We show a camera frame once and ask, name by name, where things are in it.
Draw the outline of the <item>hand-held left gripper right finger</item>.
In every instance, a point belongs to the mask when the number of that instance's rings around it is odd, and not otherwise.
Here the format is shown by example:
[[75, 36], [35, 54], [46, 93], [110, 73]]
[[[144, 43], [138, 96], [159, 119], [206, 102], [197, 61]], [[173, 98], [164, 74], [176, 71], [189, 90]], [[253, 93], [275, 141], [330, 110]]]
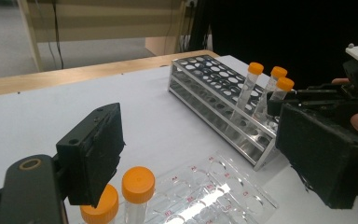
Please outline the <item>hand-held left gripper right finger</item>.
[[316, 112], [285, 104], [275, 146], [324, 204], [352, 208], [358, 197], [358, 134]]

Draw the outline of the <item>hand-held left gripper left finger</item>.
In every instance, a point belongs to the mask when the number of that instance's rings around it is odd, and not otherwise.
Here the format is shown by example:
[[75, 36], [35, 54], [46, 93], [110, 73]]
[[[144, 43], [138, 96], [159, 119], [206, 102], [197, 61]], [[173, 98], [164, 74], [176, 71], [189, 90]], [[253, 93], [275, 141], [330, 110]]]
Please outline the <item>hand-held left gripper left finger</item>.
[[94, 109], [56, 144], [59, 164], [68, 172], [71, 205], [98, 205], [124, 146], [120, 103]]

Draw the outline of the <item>orange capped clear test tube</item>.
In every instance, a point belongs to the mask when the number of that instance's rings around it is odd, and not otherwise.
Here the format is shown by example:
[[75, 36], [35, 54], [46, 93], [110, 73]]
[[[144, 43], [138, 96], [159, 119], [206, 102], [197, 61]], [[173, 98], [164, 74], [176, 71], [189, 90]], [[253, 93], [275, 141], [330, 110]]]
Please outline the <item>orange capped clear test tube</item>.
[[266, 114], [266, 110], [267, 110], [267, 98], [268, 98], [268, 93], [272, 92], [272, 91], [276, 91], [278, 89], [277, 87], [277, 82], [278, 79], [281, 77], [286, 77], [287, 75], [287, 70], [280, 67], [280, 66], [274, 66], [270, 72], [270, 77], [268, 80], [268, 84], [265, 87], [265, 89], [263, 90], [263, 93], [259, 99], [259, 102], [257, 104], [257, 107], [254, 111], [253, 116], [259, 120], [265, 120], [267, 118]]
[[262, 74], [263, 70], [264, 66], [261, 63], [252, 62], [248, 65], [247, 76], [242, 85], [241, 93], [236, 103], [236, 107], [243, 113], [247, 112], [246, 106], [248, 105], [256, 81]]
[[270, 100], [283, 100], [286, 94], [292, 90], [295, 82], [288, 77], [280, 77], [276, 83], [275, 91], [269, 97]]
[[98, 205], [81, 205], [80, 214], [86, 224], [115, 224], [118, 206], [117, 190], [107, 184]]
[[125, 199], [124, 223], [143, 224], [148, 202], [154, 195], [156, 178], [146, 167], [130, 168], [122, 177], [121, 191]]

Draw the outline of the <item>metal test tube rack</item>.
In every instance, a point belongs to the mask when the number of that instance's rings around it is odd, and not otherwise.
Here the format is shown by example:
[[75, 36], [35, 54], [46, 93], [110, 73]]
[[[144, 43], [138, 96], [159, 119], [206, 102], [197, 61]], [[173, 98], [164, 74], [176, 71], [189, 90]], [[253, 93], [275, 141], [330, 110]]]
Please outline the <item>metal test tube rack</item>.
[[277, 122], [263, 124], [251, 117], [264, 90], [262, 76], [248, 105], [236, 107], [245, 75], [208, 56], [172, 62], [169, 92], [228, 141], [257, 171], [279, 155], [275, 147]]

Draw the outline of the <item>clear plastic well plate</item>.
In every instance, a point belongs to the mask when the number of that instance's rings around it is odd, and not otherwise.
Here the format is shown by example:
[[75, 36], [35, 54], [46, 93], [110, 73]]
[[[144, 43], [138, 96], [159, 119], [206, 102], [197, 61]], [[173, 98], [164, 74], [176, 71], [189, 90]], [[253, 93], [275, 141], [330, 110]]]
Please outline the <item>clear plastic well plate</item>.
[[278, 208], [232, 159], [214, 153], [158, 175], [140, 224], [266, 224]]

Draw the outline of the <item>black curtain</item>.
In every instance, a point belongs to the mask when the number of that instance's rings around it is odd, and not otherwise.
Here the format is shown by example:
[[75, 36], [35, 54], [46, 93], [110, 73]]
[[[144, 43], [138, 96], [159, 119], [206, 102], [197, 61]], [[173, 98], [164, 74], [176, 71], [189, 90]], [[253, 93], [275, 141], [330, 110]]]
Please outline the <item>black curtain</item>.
[[297, 89], [348, 79], [345, 52], [358, 45], [358, 0], [196, 0], [213, 52], [279, 65]]

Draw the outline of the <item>wooden table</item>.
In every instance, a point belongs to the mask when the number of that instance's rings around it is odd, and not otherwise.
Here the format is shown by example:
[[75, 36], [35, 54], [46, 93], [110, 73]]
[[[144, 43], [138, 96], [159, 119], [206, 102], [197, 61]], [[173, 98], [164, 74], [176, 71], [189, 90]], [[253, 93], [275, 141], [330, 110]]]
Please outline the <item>wooden table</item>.
[[100, 77], [109, 77], [134, 71], [169, 66], [175, 59], [197, 57], [200, 55], [209, 55], [213, 58], [218, 57], [218, 54], [204, 49], [136, 60], [127, 60], [123, 62], [103, 63], [27, 75], [18, 75], [14, 77], [0, 77], [0, 95], [51, 88]]

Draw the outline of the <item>beige wooden cabinet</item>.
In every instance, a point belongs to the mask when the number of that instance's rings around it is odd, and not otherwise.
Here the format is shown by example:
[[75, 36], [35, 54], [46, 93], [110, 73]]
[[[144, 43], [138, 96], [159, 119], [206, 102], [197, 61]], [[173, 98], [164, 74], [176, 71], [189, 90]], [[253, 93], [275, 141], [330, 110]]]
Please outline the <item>beige wooden cabinet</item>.
[[186, 20], [185, 0], [16, 1], [40, 72], [40, 43], [143, 37], [157, 56], [177, 53]]

